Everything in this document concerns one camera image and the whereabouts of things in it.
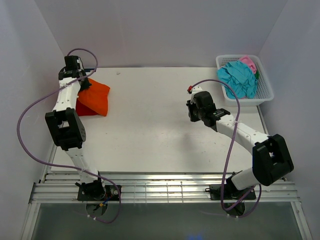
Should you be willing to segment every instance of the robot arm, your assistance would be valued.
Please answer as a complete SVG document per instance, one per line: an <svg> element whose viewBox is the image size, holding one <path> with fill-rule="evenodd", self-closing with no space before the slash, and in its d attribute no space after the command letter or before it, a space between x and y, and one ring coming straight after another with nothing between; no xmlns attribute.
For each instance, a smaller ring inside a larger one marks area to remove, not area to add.
<svg viewBox="0 0 320 240"><path fill-rule="evenodd" d="M197 86L191 90L187 101L191 122L203 121L204 125L232 138L235 118L227 110L217 109L209 92ZM276 134L269 136L244 123L238 123L235 141L252 154L252 167L240 171L226 180L231 192L262 184L269 186L294 169L285 139Z"/></svg>
<svg viewBox="0 0 320 240"><path fill-rule="evenodd" d="M82 61L78 56L64 57L65 67L59 72L60 87L70 83L74 79L85 76ZM83 170L99 175L90 159L83 154L86 130L78 114L76 102L78 92L90 87L88 78L76 81L62 89L51 112L45 114L45 121L49 128L53 142L61 147L69 155L73 164ZM101 178L78 171L81 184L76 183L85 195L94 199L101 199L105 194L104 184Z"/></svg>

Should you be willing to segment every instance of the cable tie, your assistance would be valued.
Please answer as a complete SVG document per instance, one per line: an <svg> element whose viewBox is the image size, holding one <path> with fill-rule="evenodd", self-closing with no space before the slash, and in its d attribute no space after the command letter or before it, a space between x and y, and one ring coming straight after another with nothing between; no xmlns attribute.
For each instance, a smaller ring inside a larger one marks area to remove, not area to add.
<svg viewBox="0 0 320 240"><path fill-rule="evenodd" d="M240 121L240 120L238 120L238 121L233 120L232 126L236 125L236 123L237 123L237 124L240 124L240 123L242 123L242 121Z"/></svg>

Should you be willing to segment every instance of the orange cloth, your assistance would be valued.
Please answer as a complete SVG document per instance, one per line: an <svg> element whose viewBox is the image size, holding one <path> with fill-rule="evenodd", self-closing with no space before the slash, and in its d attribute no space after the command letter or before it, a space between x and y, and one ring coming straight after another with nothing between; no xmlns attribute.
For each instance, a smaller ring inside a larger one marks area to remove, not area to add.
<svg viewBox="0 0 320 240"><path fill-rule="evenodd" d="M92 85L88 89L79 92L77 100L97 114L107 116L110 87L91 78L89 78L89 82Z"/></svg>

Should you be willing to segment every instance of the white plastic basket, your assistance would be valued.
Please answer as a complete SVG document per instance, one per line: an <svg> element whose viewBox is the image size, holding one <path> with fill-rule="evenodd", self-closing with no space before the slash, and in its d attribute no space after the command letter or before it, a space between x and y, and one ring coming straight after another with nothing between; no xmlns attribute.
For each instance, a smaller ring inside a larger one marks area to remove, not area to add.
<svg viewBox="0 0 320 240"><path fill-rule="evenodd" d="M237 61L244 55L220 55L217 56L215 61L216 61L216 66L218 70L226 65L228 62L232 61ZM256 66L256 70L259 72L259 79L258 79L258 85L257 85L257 90L254 98L248 99L239 99L240 105L241 106L258 106L262 104L265 101L270 101L274 98L274 93L272 91L269 79L266 75L266 72L264 70L264 67L262 66L262 63L260 59L255 56L255 55L248 55L249 58L254 62ZM235 99L231 99L227 96L226 94L226 89L225 86L222 85L222 91L224 95L224 101L227 106L236 106L237 102Z"/></svg>

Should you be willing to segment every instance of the white enclosure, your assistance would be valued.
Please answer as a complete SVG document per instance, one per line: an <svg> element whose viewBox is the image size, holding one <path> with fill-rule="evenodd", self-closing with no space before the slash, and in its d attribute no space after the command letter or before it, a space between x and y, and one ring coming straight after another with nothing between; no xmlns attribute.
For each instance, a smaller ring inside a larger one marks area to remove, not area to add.
<svg viewBox="0 0 320 240"><path fill-rule="evenodd" d="M18 118L58 87L64 55L73 48L90 49L100 67L119 68L214 68L218 55L259 56L274 92L261 105L265 123L271 135L286 139L295 166L287 178L298 186L313 238L320 238L318 1L1 0L0 13L0 239L20 238L33 183L43 169L19 145ZM88 54L79 55L86 67L93 66ZM53 145L44 115L55 97L29 111L22 123L23 140L43 160Z"/></svg>

